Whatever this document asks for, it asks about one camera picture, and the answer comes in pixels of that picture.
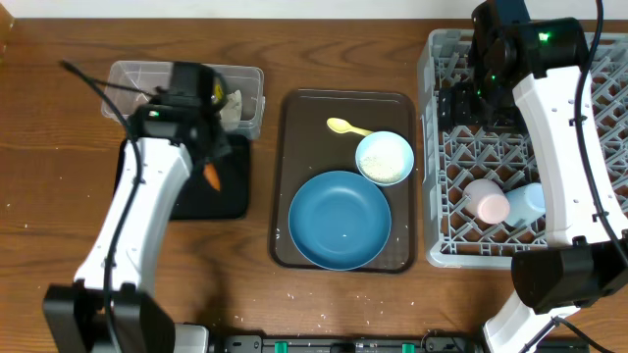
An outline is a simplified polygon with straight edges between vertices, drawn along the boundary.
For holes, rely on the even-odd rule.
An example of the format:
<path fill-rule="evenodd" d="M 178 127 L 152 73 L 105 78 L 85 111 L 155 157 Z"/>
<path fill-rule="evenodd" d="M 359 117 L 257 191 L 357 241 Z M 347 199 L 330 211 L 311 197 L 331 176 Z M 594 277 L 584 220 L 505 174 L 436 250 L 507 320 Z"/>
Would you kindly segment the white paper ball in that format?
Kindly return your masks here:
<path fill-rule="evenodd" d="M 238 128 L 242 115 L 242 96 L 239 90 L 227 95 L 227 103 L 220 111 L 220 121 L 225 131 Z"/>

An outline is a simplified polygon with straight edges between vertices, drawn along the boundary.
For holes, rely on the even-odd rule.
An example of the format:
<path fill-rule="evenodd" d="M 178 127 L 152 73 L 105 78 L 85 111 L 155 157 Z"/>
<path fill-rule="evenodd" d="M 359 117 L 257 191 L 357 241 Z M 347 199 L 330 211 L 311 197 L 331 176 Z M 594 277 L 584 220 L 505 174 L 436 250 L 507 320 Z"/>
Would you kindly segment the orange carrot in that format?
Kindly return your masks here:
<path fill-rule="evenodd" d="M 216 191 L 221 190 L 221 182 L 216 167 L 212 163 L 205 165 L 203 169 L 203 175 L 209 185 Z"/>

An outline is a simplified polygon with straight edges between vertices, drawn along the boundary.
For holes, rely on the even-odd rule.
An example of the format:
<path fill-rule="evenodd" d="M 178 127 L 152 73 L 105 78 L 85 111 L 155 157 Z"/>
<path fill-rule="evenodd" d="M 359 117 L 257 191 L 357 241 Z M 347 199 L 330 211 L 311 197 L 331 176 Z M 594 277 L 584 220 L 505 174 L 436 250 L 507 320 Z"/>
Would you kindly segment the green snack wrapper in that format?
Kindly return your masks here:
<path fill-rule="evenodd" d="M 217 111 L 222 110 L 227 104 L 226 87 L 220 78 L 216 78 L 213 83 L 211 102 L 212 107 Z"/>

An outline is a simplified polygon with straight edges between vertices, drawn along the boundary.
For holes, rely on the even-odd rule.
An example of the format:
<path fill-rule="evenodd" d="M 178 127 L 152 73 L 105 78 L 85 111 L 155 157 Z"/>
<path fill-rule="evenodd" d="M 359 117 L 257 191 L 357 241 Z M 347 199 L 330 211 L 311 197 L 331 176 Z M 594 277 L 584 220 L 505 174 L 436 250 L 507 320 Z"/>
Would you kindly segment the pink cup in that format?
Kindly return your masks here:
<path fill-rule="evenodd" d="M 510 212 L 509 201 L 492 180 L 480 178 L 471 181 L 464 188 L 463 195 L 469 199 L 465 210 L 486 224 L 499 224 Z"/>

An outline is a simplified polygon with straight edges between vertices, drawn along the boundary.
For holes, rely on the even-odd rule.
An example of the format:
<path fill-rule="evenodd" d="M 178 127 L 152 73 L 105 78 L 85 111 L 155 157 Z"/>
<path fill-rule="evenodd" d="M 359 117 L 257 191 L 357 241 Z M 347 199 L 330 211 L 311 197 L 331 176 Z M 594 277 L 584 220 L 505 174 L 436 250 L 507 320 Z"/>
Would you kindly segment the light blue cup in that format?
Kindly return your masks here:
<path fill-rule="evenodd" d="M 505 193 L 509 213 L 504 222 L 510 227 L 524 227 L 546 213 L 542 185 L 533 182 Z"/>

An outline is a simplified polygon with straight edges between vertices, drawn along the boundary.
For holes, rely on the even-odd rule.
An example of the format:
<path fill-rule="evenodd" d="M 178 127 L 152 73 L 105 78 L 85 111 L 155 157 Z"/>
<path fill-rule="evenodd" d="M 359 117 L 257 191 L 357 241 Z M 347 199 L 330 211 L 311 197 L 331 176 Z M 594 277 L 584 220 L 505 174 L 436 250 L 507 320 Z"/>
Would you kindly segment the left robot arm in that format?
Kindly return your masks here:
<path fill-rule="evenodd" d="M 61 352 L 209 352 L 210 331 L 177 324 L 157 304 L 154 282 L 167 224 L 196 170 L 232 151 L 220 123 L 226 83 L 209 66 L 175 62 L 168 87 L 124 117 L 126 134 L 111 206 L 70 285 L 52 284 L 43 313 Z"/>

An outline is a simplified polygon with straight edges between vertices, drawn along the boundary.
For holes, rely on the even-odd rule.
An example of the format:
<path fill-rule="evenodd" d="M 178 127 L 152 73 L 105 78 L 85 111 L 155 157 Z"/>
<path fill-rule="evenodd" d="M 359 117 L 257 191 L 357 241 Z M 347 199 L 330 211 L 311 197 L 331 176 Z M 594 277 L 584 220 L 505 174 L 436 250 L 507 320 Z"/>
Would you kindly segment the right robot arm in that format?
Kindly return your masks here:
<path fill-rule="evenodd" d="M 548 248 L 513 256 L 513 293 L 482 331 L 487 352 L 528 352 L 627 282 L 627 219 L 593 112 L 598 42 L 573 18 L 531 20 L 521 1 L 487 0 L 472 20 L 472 78 L 442 90 L 438 122 L 442 130 L 521 129 L 531 138 Z"/>

